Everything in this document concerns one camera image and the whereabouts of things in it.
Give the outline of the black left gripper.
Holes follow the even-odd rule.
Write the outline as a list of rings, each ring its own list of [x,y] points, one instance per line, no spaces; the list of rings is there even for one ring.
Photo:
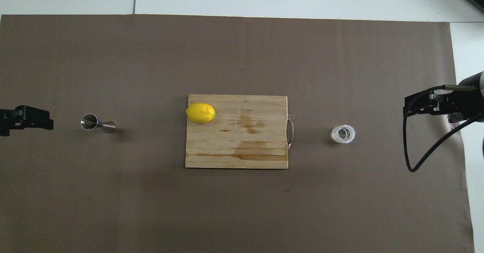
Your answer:
[[[50,112],[26,105],[15,107],[15,110],[0,109],[0,136],[10,136],[12,129],[25,128],[54,129],[54,121]]]

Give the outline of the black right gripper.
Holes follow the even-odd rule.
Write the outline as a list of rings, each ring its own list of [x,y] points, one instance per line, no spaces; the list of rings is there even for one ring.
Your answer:
[[[405,97],[403,116],[431,112],[431,115],[447,115],[449,123],[458,123],[480,115],[476,122],[484,123],[484,97],[480,91],[453,91],[448,94],[435,94],[435,91],[435,88],[430,88]],[[432,95],[437,98],[437,107]]]

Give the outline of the steel double jigger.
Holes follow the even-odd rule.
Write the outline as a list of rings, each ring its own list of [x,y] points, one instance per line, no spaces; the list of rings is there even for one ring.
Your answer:
[[[96,115],[86,114],[80,120],[80,126],[85,131],[92,131],[96,128],[102,129],[104,133],[114,133],[116,125],[112,121],[102,122]]]

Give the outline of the clear textured glass cup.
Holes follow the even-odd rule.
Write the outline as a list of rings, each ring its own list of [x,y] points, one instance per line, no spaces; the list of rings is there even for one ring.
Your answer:
[[[341,125],[334,127],[330,136],[336,143],[352,143],[356,138],[356,130],[350,125]]]

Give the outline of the brown paper table mat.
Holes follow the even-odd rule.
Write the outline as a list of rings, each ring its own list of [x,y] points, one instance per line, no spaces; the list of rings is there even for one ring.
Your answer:
[[[0,108],[54,130],[0,137],[0,253],[473,253],[460,135],[402,148],[404,98],[454,82],[448,23],[2,16]],[[189,94],[286,96],[289,168],[186,169]]]

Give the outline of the yellow lemon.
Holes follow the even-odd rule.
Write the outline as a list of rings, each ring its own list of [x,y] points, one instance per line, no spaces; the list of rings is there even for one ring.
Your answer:
[[[216,110],[207,103],[192,103],[185,110],[189,121],[194,123],[207,123],[216,116]]]

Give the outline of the wooden cutting board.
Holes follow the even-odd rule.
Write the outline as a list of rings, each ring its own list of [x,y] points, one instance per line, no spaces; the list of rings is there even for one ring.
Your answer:
[[[187,122],[186,168],[287,169],[286,96],[189,94],[188,104],[207,103],[216,116]]]

